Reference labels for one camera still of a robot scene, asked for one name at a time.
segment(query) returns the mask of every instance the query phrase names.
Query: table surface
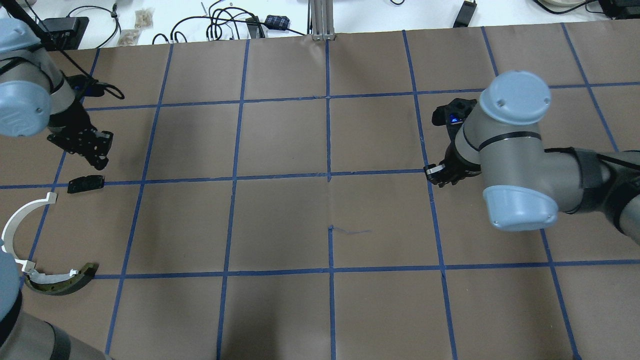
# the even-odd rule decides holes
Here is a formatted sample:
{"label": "table surface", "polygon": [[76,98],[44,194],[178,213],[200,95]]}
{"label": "table surface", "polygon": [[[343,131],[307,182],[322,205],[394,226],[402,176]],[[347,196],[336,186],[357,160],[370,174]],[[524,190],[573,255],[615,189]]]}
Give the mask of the table surface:
{"label": "table surface", "polygon": [[433,110],[511,69],[552,87],[545,147],[638,149],[639,36],[616,20],[70,51],[126,95],[83,103],[115,134],[105,187],[67,194],[98,172],[46,131],[3,137],[0,224],[56,192],[17,254],[100,267],[71,295],[24,288],[24,310],[118,360],[637,359],[640,246],[601,213],[498,231],[481,177],[432,188],[422,168],[449,144]]}
{"label": "table surface", "polygon": [[[154,9],[154,27],[142,32],[139,45],[151,44],[154,35],[162,32],[169,35],[173,25],[189,16],[205,15],[200,1],[185,0],[118,0],[118,14],[123,29],[132,29],[135,22],[135,10]],[[458,14],[463,0],[406,0],[401,6],[393,5],[389,0],[334,0],[334,21],[337,33],[368,33],[377,31],[395,31],[411,29],[450,28]],[[206,1],[209,7],[213,2]],[[531,0],[477,0],[476,13],[471,26],[500,26],[517,24],[549,24],[556,22],[582,22],[604,20],[602,14],[588,13],[580,8],[565,15],[553,15],[544,12]],[[38,0],[33,6],[42,18],[64,17],[77,6],[97,5],[111,8],[110,0]],[[285,15],[291,19],[291,28],[300,32],[307,29],[307,0],[224,0],[218,6],[237,6],[247,9],[264,20],[267,15]],[[590,8],[600,11],[597,4]],[[114,28],[113,19],[107,12],[100,10],[77,11],[76,16],[90,18],[84,34],[81,49],[91,49],[101,44]],[[0,10],[0,18],[6,17]],[[189,20],[180,25],[189,42],[206,41],[206,20]],[[246,26],[239,24],[241,38],[247,38]],[[224,37],[231,32],[224,27]],[[268,37],[291,36],[292,33],[268,31]],[[116,46],[116,38],[105,47]]]}

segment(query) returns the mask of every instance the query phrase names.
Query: black object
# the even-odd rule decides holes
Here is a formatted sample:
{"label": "black object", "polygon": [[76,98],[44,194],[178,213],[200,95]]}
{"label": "black object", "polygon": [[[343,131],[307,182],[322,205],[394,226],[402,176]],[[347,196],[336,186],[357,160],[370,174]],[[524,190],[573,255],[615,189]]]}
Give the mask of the black object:
{"label": "black object", "polygon": [[29,275],[27,275],[24,278],[24,284],[33,291],[44,295],[68,295],[84,288],[95,277],[96,271],[98,271],[98,264],[86,263],[78,274],[75,274],[70,280],[56,282],[55,284],[38,284],[37,282],[31,282]]}
{"label": "black object", "polygon": [[18,5],[15,0],[0,0],[0,4],[12,17],[25,22],[31,28],[33,33],[40,38],[40,41],[48,51],[56,48],[51,37],[49,37],[49,34],[40,28],[40,26],[33,21],[31,16],[29,16],[29,14],[27,14],[27,12],[24,11],[24,9]]}
{"label": "black object", "polygon": [[291,21],[286,16],[267,15],[264,25],[270,30],[286,30],[289,28]]}
{"label": "black object", "polygon": [[606,16],[616,20],[640,19],[640,0],[598,0]]}
{"label": "black object", "polygon": [[104,176],[88,175],[77,177],[69,181],[67,193],[81,193],[91,190],[98,190],[104,187]]}
{"label": "black object", "polygon": [[71,339],[69,335],[59,327],[48,324],[53,330],[53,349],[49,360],[69,360],[71,356]]}
{"label": "black object", "polygon": [[107,166],[113,133],[98,131],[78,99],[65,111],[51,115],[48,128],[48,141],[69,154],[83,156],[96,170]]}
{"label": "black object", "polygon": [[572,215],[577,213],[590,213],[598,210],[609,191],[609,186],[605,186],[605,182],[602,179],[600,171],[602,163],[598,159],[598,154],[592,150],[576,149],[574,147],[545,149],[545,153],[549,152],[560,152],[573,156],[580,168],[582,200],[578,206],[569,211],[565,211],[565,213]]}
{"label": "black object", "polygon": [[15,323],[18,321],[18,315],[20,314],[20,308],[22,307],[22,293],[18,292],[18,297],[15,299],[13,306],[9,312],[0,319],[0,348],[4,345],[4,342],[9,338]]}
{"label": "black object", "polygon": [[467,1],[462,4],[460,11],[458,12],[458,17],[456,21],[453,23],[454,28],[466,28],[469,26],[469,22],[471,22],[471,18],[474,16],[474,12],[476,11],[476,0]]}
{"label": "black object", "polygon": [[71,10],[68,14],[67,17],[69,18],[71,16],[71,14],[76,11],[76,10],[80,10],[80,9],[98,9],[98,10],[104,10],[106,12],[108,12],[111,16],[111,18],[113,20],[115,20],[115,27],[113,29],[113,32],[111,33],[111,35],[109,35],[109,37],[107,38],[107,40],[103,41],[100,45],[98,45],[96,47],[96,49],[102,47],[104,44],[108,43],[114,36],[116,36],[116,32],[118,32],[118,30],[122,31],[121,27],[120,27],[120,21],[118,20],[118,13],[116,12],[118,10],[118,4],[117,3],[113,3],[113,6],[111,7],[111,10],[107,9],[107,8],[103,8],[101,6],[95,6],[95,5],[82,5],[82,6],[78,6],[77,8],[74,8],[73,10]]}
{"label": "black object", "polygon": [[438,165],[430,164],[428,167],[424,167],[424,173],[427,175],[427,180],[430,183],[438,185],[438,187],[443,187],[448,183],[455,185],[458,181],[466,177],[480,175],[480,165],[465,160],[460,156],[455,146],[456,135],[476,104],[477,100],[475,99],[466,100],[455,98],[447,105],[438,106],[433,112],[431,123],[435,126],[447,126],[447,132],[451,142],[447,147],[444,160],[438,164],[442,165],[443,169],[430,174],[428,170]]}
{"label": "black object", "polygon": [[449,139],[453,142],[462,123],[471,114],[476,104],[475,99],[466,100],[457,97],[447,105],[438,106],[431,116],[431,123],[435,126],[447,126]]}
{"label": "black object", "polygon": [[638,195],[640,195],[640,176],[616,183],[604,203],[604,215],[623,234],[624,231],[620,227],[620,215],[629,202]]}
{"label": "black object", "polygon": [[87,25],[88,17],[55,17],[39,24],[43,30],[49,30],[58,48],[63,50],[76,50],[80,46]]}
{"label": "black object", "polygon": [[264,31],[260,25],[260,20],[257,16],[250,17],[246,20],[246,27],[249,29],[249,36],[251,38],[264,38]]}
{"label": "black object", "polygon": [[85,75],[73,75],[67,77],[67,83],[71,86],[72,89],[76,92],[76,97],[80,98],[82,96],[89,97],[100,97],[103,96],[105,92],[109,92],[109,89],[114,90],[116,93],[109,92],[116,99],[124,99],[124,94],[120,91],[119,88],[109,84],[109,83],[101,83],[93,78],[88,78]]}

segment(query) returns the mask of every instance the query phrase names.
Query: black cable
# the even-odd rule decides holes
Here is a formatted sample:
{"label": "black cable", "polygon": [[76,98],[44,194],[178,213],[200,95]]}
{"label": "black cable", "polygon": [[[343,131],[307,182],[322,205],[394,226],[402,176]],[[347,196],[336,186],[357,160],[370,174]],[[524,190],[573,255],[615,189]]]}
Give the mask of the black cable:
{"label": "black cable", "polygon": [[585,10],[587,10],[588,13],[601,13],[602,15],[606,15],[607,17],[609,17],[607,14],[605,14],[604,12],[595,12],[593,10],[589,9],[589,6],[585,6],[584,7]]}
{"label": "black cable", "polygon": [[153,40],[151,40],[151,45],[155,45],[155,44],[156,44],[156,39],[157,39],[158,37],[163,37],[163,38],[164,38],[164,41],[169,42],[169,39],[166,37],[166,35],[165,35],[165,34],[160,33],[160,34],[156,34],[156,35],[154,36],[154,39],[153,39]]}
{"label": "black cable", "polygon": [[77,8],[75,8],[75,9],[71,10],[71,11],[67,14],[67,17],[70,17],[72,12],[74,12],[74,11],[76,11],[76,10],[80,10],[80,9],[82,9],[82,8],[100,9],[100,10],[104,10],[104,11],[109,12],[109,13],[111,12],[111,10],[109,10],[109,9],[107,9],[107,8],[103,8],[103,7],[101,7],[101,6],[83,5],[83,6],[78,6]]}
{"label": "black cable", "polygon": [[209,11],[207,12],[209,14],[209,16],[211,16],[211,9],[216,6],[217,4],[220,4],[221,2],[223,2],[224,0],[218,0],[215,3],[211,4],[211,6],[209,7]]}
{"label": "black cable", "polygon": [[587,4],[594,3],[595,1],[598,1],[598,0],[586,0],[586,1],[585,1],[585,2],[583,2],[582,4],[576,5],[576,6],[574,6],[573,8],[570,8],[570,9],[567,9],[567,10],[563,10],[563,11],[561,11],[561,12],[557,12],[557,11],[553,11],[553,10],[551,10],[550,8],[547,8],[547,7],[546,7],[543,3],[541,3],[539,0],[533,0],[533,2],[534,2],[534,3],[536,3],[536,4],[538,4],[538,6],[540,6],[543,10],[545,10],[545,11],[546,11],[546,12],[548,12],[548,13],[552,13],[552,14],[554,14],[554,15],[562,15],[562,14],[565,14],[565,13],[568,13],[568,12],[572,12],[572,11],[574,11],[574,10],[576,10],[576,9],[579,9],[579,8],[583,7],[583,6],[585,6],[585,7],[586,7],[586,5],[587,5]]}
{"label": "black cable", "polygon": [[[240,15],[244,15],[244,14],[249,14],[251,15],[251,13],[247,12],[246,10],[240,9],[242,12],[235,14],[235,15],[231,15],[231,13],[229,12],[229,10],[233,10],[233,9],[239,9],[239,8],[234,8],[234,7],[228,7],[228,8],[224,8],[224,9],[215,9],[213,10],[213,13],[211,15],[211,24],[216,25],[215,26],[215,30],[214,30],[214,34],[215,34],[215,39],[219,40],[222,37],[222,25],[227,25],[229,26],[229,21],[225,21],[222,23],[218,23],[218,20],[220,20],[220,15],[222,15],[222,13],[226,13],[227,15],[229,15],[229,17],[231,19],[235,19],[236,17],[240,16]],[[238,30],[238,25],[237,23],[234,22],[234,27],[236,28],[236,35],[237,38],[240,39],[240,31]]]}
{"label": "black cable", "polygon": [[175,34],[176,34],[175,42],[178,42],[178,36],[177,36],[178,34],[182,35],[182,38],[184,39],[184,42],[188,42],[187,41],[187,37],[184,36],[184,34],[181,31],[176,31]]}
{"label": "black cable", "polygon": [[120,32],[122,32],[122,28],[120,27],[120,21],[118,21],[118,19],[116,19],[116,27],[115,27],[115,29],[113,29],[113,32],[111,33],[111,35],[107,38],[107,40],[103,41],[102,44],[98,45],[95,48],[96,49],[100,49],[100,47],[102,47],[102,46],[104,46],[104,44],[108,43],[114,36],[116,36],[116,33],[118,32],[118,30],[120,30]]}
{"label": "black cable", "polygon": [[612,158],[610,156],[606,156],[604,154],[596,154],[596,157],[602,161],[606,161],[608,163],[614,163],[616,165],[620,165],[621,167],[630,168],[632,170],[640,171],[640,165],[630,163],[628,161]]}
{"label": "black cable", "polygon": [[104,10],[106,12],[108,12],[111,17],[116,21],[116,27],[115,29],[113,29],[113,32],[111,33],[111,35],[107,38],[107,40],[103,41],[100,45],[98,45],[96,47],[96,49],[99,49],[100,47],[104,46],[104,44],[108,43],[109,41],[111,41],[111,39],[116,36],[116,33],[118,32],[118,30],[120,30],[120,32],[122,32],[122,28],[120,27],[120,21],[118,20],[118,13],[116,13],[116,10],[118,9],[118,5],[117,4],[113,4],[113,7],[111,8],[111,10],[107,9],[107,8],[103,8],[101,6],[94,6],[94,5],[82,5],[82,6],[78,6],[77,8],[71,10],[68,14],[67,17],[70,17],[71,14],[76,11],[76,10],[80,10],[80,9],[98,9],[98,10]]}
{"label": "black cable", "polygon": [[[55,42],[55,41],[54,41],[54,39],[53,39],[53,36],[51,35],[51,31],[49,30],[49,28],[47,27],[47,25],[46,25],[46,24],[44,24],[44,23],[42,22],[42,19],[38,16],[38,14],[37,14],[35,11],[33,11],[33,8],[32,8],[32,7],[31,7],[31,5],[29,4],[29,1],[25,1],[25,3],[26,3],[26,4],[27,4],[27,6],[29,7],[29,9],[31,10],[31,12],[33,13],[33,15],[36,17],[36,20],[37,20],[39,23],[41,23],[41,24],[42,24],[42,26],[44,27],[44,29],[46,30],[47,35],[49,36],[49,38],[51,39],[51,42],[52,42],[53,46],[55,47],[55,50],[56,50],[56,51],[58,51],[59,53],[61,53],[62,55],[64,55],[64,57],[65,57],[65,58],[67,58],[67,60],[68,60],[68,61],[69,61],[73,66],[75,66],[78,70],[80,70],[80,72],[82,72],[82,73],[83,73],[83,75],[85,75],[85,76],[87,77],[88,82],[87,82],[87,86],[86,86],[86,87],[88,87],[90,83],[93,83],[93,84],[97,83],[98,81],[97,81],[96,79],[94,79],[94,78],[93,78],[93,76],[91,76],[91,74],[89,74],[87,71],[85,71],[85,70],[82,68],[82,66],[78,65],[78,63],[77,63],[75,60],[73,60],[73,59],[71,58],[71,56],[69,56],[69,54],[67,54],[67,52],[66,52],[66,51],[64,51],[63,49],[61,49],[61,48],[56,44],[56,42]],[[114,92],[112,92],[112,91],[110,90],[110,88],[112,88],[113,90],[117,91],[117,92],[118,92],[118,94],[115,94]],[[105,91],[105,92],[108,92],[109,94],[111,94],[111,95],[113,95],[113,96],[115,96],[117,99],[121,99],[121,100],[122,100],[122,99],[124,99],[124,94],[123,94],[123,93],[122,93],[122,91],[121,91],[119,88],[117,88],[115,85],[106,84],[104,91]]]}
{"label": "black cable", "polygon": [[307,35],[311,34],[311,1],[308,1],[307,5]]}
{"label": "black cable", "polygon": [[[189,17],[185,17],[184,19],[178,21],[178,23],[176,23],[176,25],[173,26],[173,28],[171,29],[171,33],[170,33],[170,38],[171,40],[174,40],[174,36],[173,34],[175,34],[175,29],[178,27],[178,25],[182,24],[183,22],[187,21],[187,20],[191,20],[191,19],[212,19],[212,17],[209,16],[189,16]],[[234,19],[219,19],[219,20],[224,20],[224,21],[230,21],[230,22],[242,22],[244,24],[259,24],[259,25],[265,25],[265,23],[263,22],[254,22],[254,21],[246,21],[246,20],[234,20]],[[298,34],[298,35],[302,35],[305,36],[306,34],[303,34],[299,31],[293,30],[293,29],[286,29],[287,31],[291,31],[294,34]]]}

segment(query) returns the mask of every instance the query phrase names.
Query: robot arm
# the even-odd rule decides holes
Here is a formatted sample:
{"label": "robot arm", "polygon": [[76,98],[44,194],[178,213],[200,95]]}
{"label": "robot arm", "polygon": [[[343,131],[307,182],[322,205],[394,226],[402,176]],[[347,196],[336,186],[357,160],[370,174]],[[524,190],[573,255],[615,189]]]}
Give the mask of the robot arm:
{"label": "robot arm", "polygon": [[91,124],[80,103],[87,89],[74,91],[27,24],[0,20],[0,134],[32,136],[48,127],[50,142],[102,170],[113,133]]}
{"label": "robot arm", "polygon": [[530,72],[500,75],[478,102],[455,99],[434,112],[451,144],[443,161],[425,168],[429,181],[443,187],[482,173],[490,221],[500,230],[543,229],[558,211],[602,211],[640,245],[640,152],[545,150],[538,121],[551,93]]}

